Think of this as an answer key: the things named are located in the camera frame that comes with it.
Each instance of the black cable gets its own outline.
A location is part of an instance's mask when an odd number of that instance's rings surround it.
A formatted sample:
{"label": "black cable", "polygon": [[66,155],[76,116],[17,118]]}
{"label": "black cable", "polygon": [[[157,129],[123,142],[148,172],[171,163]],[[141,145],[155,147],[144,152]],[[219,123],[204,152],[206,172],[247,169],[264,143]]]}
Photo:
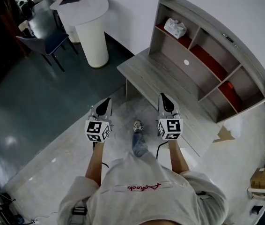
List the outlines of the black cable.
{"label": "black cable", "polygon": [[160,149],[160,146],[166,144],[168,141],[166,142],[163,142],[162,144],[159,145],[159,147],[157,148],[157,152],[156,152],[156,160],[157,160],[157,157],[159,156],[159,149]]}
{"label": "black cable", "polygon": [[106,163],[102,163],[102,164],[106,165],[109,168],[109,166]]}

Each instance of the jeans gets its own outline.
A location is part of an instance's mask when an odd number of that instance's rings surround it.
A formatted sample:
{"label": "jeans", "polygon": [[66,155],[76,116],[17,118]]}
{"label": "jeans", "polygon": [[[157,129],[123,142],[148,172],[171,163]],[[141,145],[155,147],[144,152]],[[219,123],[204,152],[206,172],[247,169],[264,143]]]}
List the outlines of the jeans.
{"label": "jeans", "polygon": [[138,158],[148,152],[142,131],[136,130],[132,136],[132,151]]}

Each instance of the chair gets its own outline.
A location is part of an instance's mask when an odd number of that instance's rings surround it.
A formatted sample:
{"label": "chair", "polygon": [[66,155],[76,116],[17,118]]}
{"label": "chair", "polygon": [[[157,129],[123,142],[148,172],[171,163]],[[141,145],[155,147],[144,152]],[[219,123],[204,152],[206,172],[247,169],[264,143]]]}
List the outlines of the chair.
{"label": "chair", "polygon": [[62,43],[67,40],[72,47],[72,49],[75,51],[76,54],[78,54],[77,50],[73,46],[72,42],[69,39],[69,35],[66,33],[63,33],[61,31],[55,31],[53,32],[49,37],[46,39],[41,38],[30,38],[28,36],[16,36],[21,42],[23,42],[27,47],[29,47],[31,50],[41,53],[41,55],[44,57],[44,59],[48,62],[48,64],[51,66],[52,64],[49,62],[46,56],[51,55],[53,59],[56,61],[59,68],[64,72],[65,70],[60,65],[59,61],[57,60],[56,56],[54,56],[54,52],[58,49],[58,47],[62,47],[65,50],[65,47],[62,45]]}

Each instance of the sneaker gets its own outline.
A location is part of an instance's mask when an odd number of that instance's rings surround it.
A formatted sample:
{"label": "sneaker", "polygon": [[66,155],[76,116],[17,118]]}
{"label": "sneaker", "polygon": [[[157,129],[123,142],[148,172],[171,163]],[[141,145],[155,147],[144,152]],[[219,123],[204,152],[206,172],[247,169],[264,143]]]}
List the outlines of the sneaker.
{"label": "sneaker", "polygon": [[133,124],[133,130],[136,131],[136,130],[140,130],[142,131],[143,130],[143,124],[140,120],[136,120]]}

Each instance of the floor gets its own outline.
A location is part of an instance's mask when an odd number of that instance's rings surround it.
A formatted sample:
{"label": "floor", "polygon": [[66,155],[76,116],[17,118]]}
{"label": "floor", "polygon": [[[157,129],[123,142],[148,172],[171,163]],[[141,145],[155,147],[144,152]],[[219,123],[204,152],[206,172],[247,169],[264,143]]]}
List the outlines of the floor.
{"label": "floor", "polygon": [[[35,23],[35,35],[43,37],[55,22],[47,0],[40,4],[30,23]],[[93,104],[125,83],[116,67],[133,54],[108,35],[106,41],[109,62],[101,69],[88,65],[80,44],[76,55],[65,42],[66,50],[55,52],[64,73],[52,57],[50,67],[35,52],[9,71],[0,84],[0,188]]]}
{"label": "floor", "polygon": [[[124,88],[112,96],[114,124],[106,141],[103,161],[110,164],[130,150],[132,126],[136,118],[142,119],[145,140],[149,150],[156,154],[162,140],[156,136],[157,111],[141,95],[130,101],[124,97]],[[92,144],[82,130],[88,114],[58,136],[40,152],[6,187],[16,199],[18,210],[27,218],[49,216],[58,210],[59,203],[78,175],[84,175],[92,154]],[[170,167],[169,149],[159,151],[161,164]],[[213,143],[192,169],[206,173],[227,195],[230,204],[228,221],[248,225],[256,219],[250,215],[255,201],[247,198],[246,190],[255,169],[265,160],[265,106],[261,105],[243,116],[240,138]],[[103,166],[103,177],[107,172]],[[39,218],[41,224],[56,223],[57,214]]]}

